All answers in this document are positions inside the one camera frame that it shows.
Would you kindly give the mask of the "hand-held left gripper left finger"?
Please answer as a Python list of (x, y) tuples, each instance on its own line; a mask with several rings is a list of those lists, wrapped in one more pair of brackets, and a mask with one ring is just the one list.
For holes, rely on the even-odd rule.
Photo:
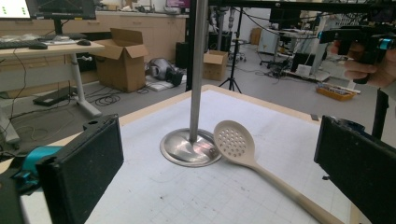
[(84, 224), (123, 164), (119, 116), (94, 119), (35, 163), (52, 224)]

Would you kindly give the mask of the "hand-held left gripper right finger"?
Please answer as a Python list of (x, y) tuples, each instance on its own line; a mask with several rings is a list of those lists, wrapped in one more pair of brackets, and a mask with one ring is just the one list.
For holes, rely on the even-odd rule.
[(324, 116), (314, 162), (373, 224), (396, 224), (396, 148), (359, 123)]

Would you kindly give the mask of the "beige slotted spoon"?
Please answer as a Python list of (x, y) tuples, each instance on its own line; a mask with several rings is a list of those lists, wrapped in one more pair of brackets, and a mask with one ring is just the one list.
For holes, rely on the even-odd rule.
[(253, 137), (243, 125), (232, 120), (221, 121), (216, 125), (213, 136), (219, 153), (226, 160), (245, 166), (261, 175), (318, 222), (321, 224), (344, 224), (340, 219), (305, 197), (285, 181), (262, 168), (255, 160)]

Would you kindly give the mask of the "yellow tray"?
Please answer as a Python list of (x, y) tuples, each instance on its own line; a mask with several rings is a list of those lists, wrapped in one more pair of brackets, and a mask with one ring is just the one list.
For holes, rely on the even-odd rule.
[(316, 92), (340, 102), (351, 100), (356, 95), (353, 91), (347, 91), (324, 84), (318, 84)]

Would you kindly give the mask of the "white cabinet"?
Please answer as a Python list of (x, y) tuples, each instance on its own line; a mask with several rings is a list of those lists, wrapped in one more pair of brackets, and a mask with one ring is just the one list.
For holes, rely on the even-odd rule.
[(277, 50), (277, 43), (278, 32), (262, 29), (258, 45), (258, 52), (274, 55)]

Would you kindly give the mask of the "black flat device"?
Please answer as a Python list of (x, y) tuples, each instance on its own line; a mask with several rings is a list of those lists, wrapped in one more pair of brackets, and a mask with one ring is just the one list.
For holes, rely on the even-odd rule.
[(35, 105), (52, 106), (60, 103), (61, 101), (68, 100), (71, 96), (77, 94), (75, 87), (65, 87), (57, 91), (40, 96), (33, 100)]

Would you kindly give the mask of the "black tripod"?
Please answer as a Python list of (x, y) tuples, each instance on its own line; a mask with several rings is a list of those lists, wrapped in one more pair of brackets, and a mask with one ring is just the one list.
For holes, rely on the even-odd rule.
[(239, 17), (238, 17), (238, 24), (237, 24), (237, 29), (234, 32), (235, 33), (235, 39), (233, 39), (234, 42), (234, 46), (233, 46), (233, 61), (232, 61), (232, 66), (231, 66), (231, 74), (230, 76), (223, 81), (220, 86), (222, 87), (224, 84), (229, 83), (229, 90), (230, 91), (238, 91), (241, 92), (238, 84), (236, 83), (236, 80), (234, 78), (234, 70), (235, 70), (235, 66), (236, 66), (236, 61), (237, 61), (237, 56), (239, 53), (239, 41), (240, 41), (240, 27), (241, 27), (241, 22), (242, 22), (242, 8), (239, 9)]

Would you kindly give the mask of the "white grid mat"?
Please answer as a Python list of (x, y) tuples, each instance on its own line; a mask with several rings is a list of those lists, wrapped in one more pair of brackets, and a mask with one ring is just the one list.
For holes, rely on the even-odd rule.
[[(168, 161), (163, 137), (186, 128), (187, 93), (120, 118), (124, 164), (86, 224), (317, 224), (298, 204), (255, 172), (217, 161), (189, 168)], [(350, 222), (351, 203), (313, 161), (318, 122), (307, 114), (236, 92), (208, 88), (200, 128), (234, 120), (253, 135), (259, 165)]]

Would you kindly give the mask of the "white flat board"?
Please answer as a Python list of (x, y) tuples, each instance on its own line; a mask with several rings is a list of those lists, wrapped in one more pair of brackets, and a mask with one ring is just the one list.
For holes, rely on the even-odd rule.
[(164, 91), (174, 88), (175, 85), (171, 82), (158, 80), (151, 76), (146, 76), (146, 87), (152, 91)]

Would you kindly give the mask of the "small cardboard box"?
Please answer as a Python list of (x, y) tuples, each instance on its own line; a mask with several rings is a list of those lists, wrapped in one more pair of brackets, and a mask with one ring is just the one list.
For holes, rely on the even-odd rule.
[(224, 78), (228, 53), (225, 51), (209, 50), (204, 54), (203, 78), (221, 81)]

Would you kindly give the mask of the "grey vacuum cleaner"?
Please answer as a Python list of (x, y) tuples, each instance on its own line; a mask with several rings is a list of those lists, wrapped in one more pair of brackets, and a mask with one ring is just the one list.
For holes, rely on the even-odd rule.
[(183, 73), (176, 70), (165, 58), (154, 58), (147, 64), (146, 75), (179, 86)]

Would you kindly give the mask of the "steel utensil stand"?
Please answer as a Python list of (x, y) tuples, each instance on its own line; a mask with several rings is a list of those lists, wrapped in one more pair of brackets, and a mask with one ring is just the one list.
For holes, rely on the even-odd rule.
[(199, 128), (207, 12), (208, 0), (196, 0), (190, 127), (168, 133), (160, 143), (160, 151), (166, 159), (193, 168), (210, 165), (221, 157), (213, 134)]

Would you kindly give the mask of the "black keyboard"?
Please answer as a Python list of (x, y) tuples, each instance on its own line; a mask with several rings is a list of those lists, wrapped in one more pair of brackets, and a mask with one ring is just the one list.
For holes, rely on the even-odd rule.
[(0, 42), (0, 49), (22, 49), (28, 48), (33, 44), (32, 41), (8, 41)]

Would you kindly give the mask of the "black computer monitor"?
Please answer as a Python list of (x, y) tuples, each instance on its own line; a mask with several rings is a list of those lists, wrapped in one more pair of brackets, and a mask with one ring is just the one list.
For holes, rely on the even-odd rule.
[(52, 20), (56, 35), (63, 33), (62, 20), (94, 20), (94, 0), (25, 0), (30, 17)]

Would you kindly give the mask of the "lit white computer monitor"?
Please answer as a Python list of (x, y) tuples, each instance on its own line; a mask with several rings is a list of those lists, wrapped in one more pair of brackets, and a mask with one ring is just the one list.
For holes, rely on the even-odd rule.
[(29, 19), (25, 0), (0, 0), (0, 19)]

